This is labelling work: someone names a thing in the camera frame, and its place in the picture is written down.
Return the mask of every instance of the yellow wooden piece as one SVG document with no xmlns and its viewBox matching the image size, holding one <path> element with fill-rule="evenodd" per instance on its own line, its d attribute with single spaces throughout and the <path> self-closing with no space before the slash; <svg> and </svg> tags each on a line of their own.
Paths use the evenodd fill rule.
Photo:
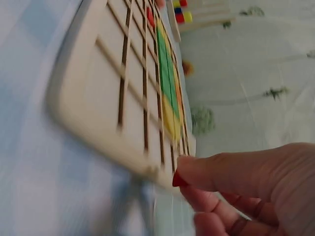
<svg viewBox="0 0 315 236">
<path fill-rule="evenodd" d="M 171 104 L 169 103 L 167 97 L 163 94 L 162 95 L 162 102 L 163 102 L 163 120 L 166 129 L 172 135 L 172 138 L 175 139 L 176 131 L 174 125 L 174 112 L 172 109 Z"/>
<path fill-rule="evenodd" d="M 167 39 L 167 35 L 165 35 L 165 45 L 166 45 L 166 49 L 168 50 L 168 52 L 171 54 L 171 46 L 169 44 L 169 41 Z"/>
<path fill-rule="evenodd" d="M 157 28 L 159 29 L 159 31 L 162 33 L 164 37 L 164 27 L 160 18 L 157 19 Z"/>
<path fill-rule="evenodd" d="M 176 116 L 174 116 L 174 129 L 175 129 L 175 135 L 174 135 L 174 140 L 176 141 L 176 143 L 179 142 L 179 140 L 181 139 L 181 123 L 178 120 L 178 118 Z"/>
<path fill-rule="evenodd" d="M 173 6 L 174 8 L 181 7 L 181 3 L 179 2 L 179 0 L 173 1 Z"/>
<path fill-rule="evenodd" d="M 173 64 L 173 70 L 174 70 L 174 80 L 175 80 L 177 104 L 178 104 L 178 110 L 179 110 L 179 122 L 180 122 L 180 124 L 184 124 L 184 112 L 183 112 L 183 108 L 182 108 L 182 95 L 181 95 L 181 89 L 179 86 L 179 78 L 177 76 L 177 70 L 176 70 L 175 64 Z"/>
<path fill-rule="evenodd" d="M 184 12 L 183 16 L 184 16 L 185 23 L 192 22 L 192 14 L 190 11 Z"/>
</svg>

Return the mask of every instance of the wooden puzzle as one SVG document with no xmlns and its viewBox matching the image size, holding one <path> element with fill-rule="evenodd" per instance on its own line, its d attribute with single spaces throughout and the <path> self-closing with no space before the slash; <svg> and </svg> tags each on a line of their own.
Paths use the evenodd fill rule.
<svg viewBox="0 0 315 236">
<path fill-rule="evenodd" d="M 176 158 L 190 154 L 177 65 L 153 0 L 83 1 L 51 78 L 51 113 L 108 158 L 173 189 Z"/>
</svg>

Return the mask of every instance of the fingernail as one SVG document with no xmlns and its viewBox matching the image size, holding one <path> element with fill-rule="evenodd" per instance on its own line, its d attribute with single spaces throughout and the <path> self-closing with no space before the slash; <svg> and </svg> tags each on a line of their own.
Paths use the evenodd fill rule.
<svg viewBox="0 0 315 236">
<path fill-rule="evenodd" d="M 183 180 L 183 178 L 179 175 L 178 171 L 175 171 L 173 176 L 173 187 L 187 187 L 189 184 Z"/>
</svg>

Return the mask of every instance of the grid slot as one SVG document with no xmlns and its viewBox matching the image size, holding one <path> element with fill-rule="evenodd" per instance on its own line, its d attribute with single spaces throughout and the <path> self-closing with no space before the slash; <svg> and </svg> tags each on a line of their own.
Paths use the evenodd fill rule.
<svg viewBox="0 0 315 236">
<path fill-rule="evenodd" d="M 180 140 L 179 142 L 179 154 L 183 155 L 184 154 L 184 147 L 183 147 L 183 142 Z"/>
<path fill-rule="evenodd" d="M 157 90 L 153 87 L 151 82 L 148 82 L 148 106 L 150 109 L 150 115 L 158 120 L 158 93 Z"/>
<path fill-rule="evenodd" d="M 154 78 L 154 81 L 156 81 L 157 72 L 156 72 L 156 63 L 150 53 L 147 55 L 147 67 L 149 74 L 152 78 Z"/>
<path fill-rule="evenodd" d="M 88 69 L 85 97 L 91 108 L 106 116 L 109 127 L 117 128 L 119 107 L 120 76 L 116 73 L 107 57 L 94 46 Z"/>
<path fill-rule="evenodd" d="M 110 1 L 113 10 L 117 13 L 119 20 L 121 22 L 126 22 L 127 17 L 127 6 L 123 0 L 111 0 Z"/>
<path fill-rule="evenodd" d="M 152 49 L 152 52 L 154 52 L 154 39 L 148 27 L 147 27 L 147 42 L 148 42 L 149 48 Z"/>
<path fill-rule="evenodd" d="M 128 90 L 125 94 L 124 134 L 132 142 L 133 147 L 144 152 L 144 118 L 143 108 Z"/>
<path fill-rule="evenodd" d="M 139 9 L 139 6 L 137 3 L 134 3 L 132 6 L 132 10 L 133 10 L 133 16 L 136 19 L 137 23 L 139 24 L 140 28 L 143 29 L 143 15 L 141 13 L 141 10 Z"/>
<path fill-rule="evenodd" d="M 165 172 L 169 176 L 172 176 L 173 168 L 172 168 L 171 142 L 166 136 L 164 137 L 163 146 L 164 146 L 164 167 L 165 167 Z"/>
<path fill-rule="evenodd" d="M 131 21 L 130 25 L 130 38 L 132 44 L 135 46 L 137 53 L 139 55 L 143 55 L 143 37 L 134 20 Z"/>
<path fill-rule="evenodd" d="M 121 28 L 118 27 L 118 22 L 115 20 L 114 15 L 108 7 L 104 10 L 102 21 L 106 22 L 106 24 L 101 24 L 99 37 L 105 42 L 115 61 L 121 62 L 124 47 L 124 33 Z"/>
<path fill-rule="evenodd" d="M 150 121 L 149 122 L 149 156 L 158 166 L 161 166 L 161 147 L 159 141 L 159 128 Z"/>
<path fill-rule="evenodd" d="M 126 67 L 126 76 L 129 78 L 129 85 L 136 93 L 143 96 L 143 67 L 140 64 L 133 50 L 129 51 Z"/>
<path fill-rule="evenodd" d="M 183 154 L 187 154 L 186 153 L 186 143 L 185 143 L 185 139 L 184 137 L 181 138 L 180 143 L 182 143 L 182 147 L 183 147 Z"/>
<path fill-rule="evenodd" d="M 173 147 L 173 159 L 174 159 L 174 169 L 176 170 L 177 168 L 177 158 L 178 158 L 179 154 L 178 154 L 178 148 L 177 147 Z"/>
</svg>

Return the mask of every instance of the wooden grid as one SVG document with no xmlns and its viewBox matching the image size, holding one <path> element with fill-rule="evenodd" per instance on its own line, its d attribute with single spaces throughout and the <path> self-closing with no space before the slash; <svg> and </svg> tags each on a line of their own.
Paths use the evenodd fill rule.
<svg viewBox="0 0 315 236">
<path fill-rule="evenodd" d="M 161 99 L 161 88 L 160 88 L 160 76 L 159 76 L 159 59 L 158 59 L 158 44 L 157 44 L 157 38 L 156 38 L 156 28 L 152 28 L 149 25 L 149 22 L 147 21 L 147 7 L 151 8 L 152 13 L 155 16 L 155 23 L 157 25 L 157 21 L 160 18 L 159 10 L 156 7 L 156 5 L 152 2 L 152 0 L 123 0 L 124 3 L 127 6 L 127 18 L 126 22 L 123 23 L 119 20 L 118 13 L 115 11 L 113 4 L 113 0 L 108 0 L 107 7 L 110 9 L 111 13 L 115 17 L 115 20 L 120 26 L 120 29 L 123 31 L 125 35 L 124 39 L 124 49 L 123 49 L 123 59 L 122 59 L 122 64 L 120 65 L 118 62 L 114 61 L 113 56 L 110 53 L 110 50 L 108 50 L 105 46 L 106 42 L 103 41 L 100 37 L 97 38 L 97 45 L 101 48 L 101 50 L 104 52 L 104 54 L 111 60 L 111 63 L 113 67 L 115 67 L 116 71 L 120 74 L 121 77 L 121 85 L 120 85 L 120 102 L 119 102 L 119 120 L 118 120 L 118 127 L 120 130 L 124 128 L 124 105 L 126 103 L 125 101 L 125 92 L 128 90 L 131 91 L 132 95 L 134 98 L 140 103 L 140 105 L 144 109 L 144 147 L 145 147 L 145 152 L 148 152 L 149 145 L 148 145 L 148 123 L 149 121 L 153 121 L 153 123 L 156 125 L 156 127 L 159 129 L 160 132 L 160 151 L 161 151 L 161 163 L 162 165 L 165 164 L 164 160 L 164 137 L 166 136 L 169 140 L 172 140 L 171 134 L 168 132 L 168 130 L 165 129 L 164 127 L 164 121 L 163 121 L 163 114 L 162 114 L 162 99 Z M 139 8 L 142 17 L 143 17 L 143 23 L 141 24 L 138 22 L 138 20 L 135 18 L 133 14 L 133 7 L 134 5 Z M 143 54 L 140 55 L 135 47 L 134 42 L 130 38 L 130 24 L 131 21 L 134 20 L 138 30 L 140 31 L 142 37 L 143 37 Z M 151 34 L 153 40 L 154 40 L 154 46 L 155 48 L 152 49 L 147 40 L 147 31 Z M 177 65 L 177 59 L 176 55 L 174 53 L 172 43 L 170 38 L 167 36 L 165 40 L 168 40 L 170 45 L 171 45 L 171 56 L 172 59 L 174 60 L 175 65 Z M 129 76 L 126 75 L 126 64 L 127 64 L 127 56 L 129 54 L 129 51 L 133 50 L 135 55 L 137 56 L 137 59 L 141 63 L 143 67 L 143 96 L 139 95 L 134 87 L 134 85 L 130 82 Z M 156 78 L 152 78 L 151 75 L 148 73 L 147 69 L 147 54 L 148 52 L 151 54 L 153 57 L 155 63 L 156 63 Z M 176 73 L 178 75 L 178 78 L 180 77 L 178 68 L 176 66 Z M 147 83 L 152 83 L 153 87 L 156 89 L 157 92 L 157 97 L 158 97 L 158 119 L 156 119 L 154 116 L 151 115 L 150 112 L 150 107 L 148 106 L 147 102 Z M 182 110 L 185 112 L 184 105 L 182 103 Z M 182 154 L 189 154 L 189 144 L 188 144 L 188 137 L 187 137 L 187 125 L 186 125 L 186 120 L 185 120 L 185 114 L 184 114 L 184 125 L 183 125 L 183 130 L 182 133 L 182 138 L 180 142 L 183 142 L 183 153 Z M 171 156 L 172 156 L 172 170 L 175 171 L 175 164 L 176 161 L 174 158 L 177 158 L 174 156 L 174 151 L 173 150 L 179 150 L 179 144 L 176 144 L 173 140 L 171 142 Z"/>
<path fill-rule="evenodd" d="M 68 130 L 173 191 L 176 158 L 190 154 L 186 114 L 182 102 L 182 135 L 176 142 L 164 126 L 157 29 L 147 20 L 148 8 L 157 26 L 160 14 L 153 0 L 84 1 L 56 62 L 47 98 L 53 116 Z M 165 40 L 181 93 L 173 43 L 167 34 Z"/>
</svg>

